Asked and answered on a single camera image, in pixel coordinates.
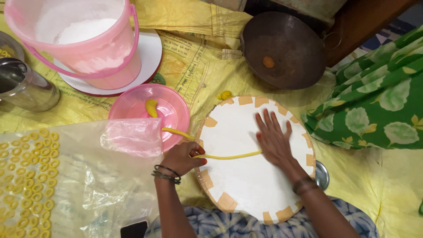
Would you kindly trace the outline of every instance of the pink bucket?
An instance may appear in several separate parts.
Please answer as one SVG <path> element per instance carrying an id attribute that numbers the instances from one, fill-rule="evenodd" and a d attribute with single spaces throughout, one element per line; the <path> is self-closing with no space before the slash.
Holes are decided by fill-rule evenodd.
<path id="1" fill-rule="evenodd" d="M 132 31 L 129 17 L 138 17 L 129 0 L 8 0 L 5 19 L 28 50 L 44 64 L 67 76 L 80 78 L 99 89 L 119 89 L 130 84 L 141 70 L 137 51 L 139 29 Z M 91 39 L 58 44 L 71 23 L 111 18 L 117 21 Z M 47 51 L 73 72 L 63 70 L 35 48 Z"/>

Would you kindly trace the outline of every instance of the hand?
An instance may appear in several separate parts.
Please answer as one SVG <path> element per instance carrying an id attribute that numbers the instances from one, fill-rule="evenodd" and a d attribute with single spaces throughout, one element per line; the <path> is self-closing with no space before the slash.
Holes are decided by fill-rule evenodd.
<path id="1" fill-rule="evenodd" d="M 270 119 L 267 109 L 264 110 L 263 116 L 265 122 L 262 121 L 259 113 L 255 115 L 260 129 L 256 137 L 266 159 L 279 167 L 291 183 L 308 176 L 298 161 L 292 156 L 289 145 L 292 128 L 289 121 L 286 121 L 286 133 L 284 134 L 274 112 L 270 114 L 272 119 Z"/>
<path id="2" fill-rule="evenodd" d="M 166 166 L 182 176 L 193 168 L 205 165 L 207 163 L 205 158 L 191 158 L 205 153 L 204 149 L 196 142 L 184 142 L 172 147 L 160 165 Z M 159 168 L 158 171 L 176 177 L 176 174 L 167 169 Z"/>

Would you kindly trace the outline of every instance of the green floral fabric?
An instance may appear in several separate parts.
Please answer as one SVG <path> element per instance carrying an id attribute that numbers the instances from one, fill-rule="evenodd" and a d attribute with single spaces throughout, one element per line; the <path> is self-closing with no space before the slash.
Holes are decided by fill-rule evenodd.
<path id="1" fill-rule="evenodd" d="M 422 149 L 423 26 L 342 66 L 332 99 L 301 117 L 345 149 Z"/>

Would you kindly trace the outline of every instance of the yellow tarpaulin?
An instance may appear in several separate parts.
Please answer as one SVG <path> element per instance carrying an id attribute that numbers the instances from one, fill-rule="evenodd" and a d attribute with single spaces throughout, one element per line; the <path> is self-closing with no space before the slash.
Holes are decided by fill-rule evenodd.
<path id="1" fill-rule="evenodd" d="M 141 28 L 155 28 L 163 45 L 162 64 L 153 81 L 175 89 L 191 112 L 190 134 L 195 135 L 205 115 L 226 90 L 233 95 L 265 95 L 294 115 L 327 99 L 335 75 L 325 72 L 314 86 L 298 91 L 268 91 L 260 86 L 242 57 L 239 33 L 251 18 L 197 0 L 139 0 L 136 5 Z M 0 15 L 0 30 L 15 39 Z M 171 45 L 184 45 L 175 51 Z M 62 93 L 58 105 L 43 113 L 31 113 L 0 102 L 0 132 L 16 132 L 107 119 L 117 97 L 91 97 L 74 90 L 60 76 L 25 51 L 26 62 L 56 84 Z M 326 193 L 340 197 L 366 212 L 384 237 L 421 237 L 423 217 L 423 150 L 359 151 L 332 147 L 313 140 L 316 159 L 329 170 Z M 187 205 L 212 206 L 193 172 L 177 187 Z"/>

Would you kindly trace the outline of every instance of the woman's left hand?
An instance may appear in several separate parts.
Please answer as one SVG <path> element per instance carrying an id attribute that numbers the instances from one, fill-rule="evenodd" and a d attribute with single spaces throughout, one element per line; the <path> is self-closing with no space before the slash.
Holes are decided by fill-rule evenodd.
<path id="1" fill-rule="evenodd" d="M 172 147 L 160 165 L 166 166 L 182 176 L 193 168 L 205 165 L 207 163 L 205 158 L 191 158 L 205 153 L 204 149 L 196 142 L 184 142 Z M 158 171 L 176 177 L 176 174 L 169 173 L 167 169 L 159 168 Z"/>

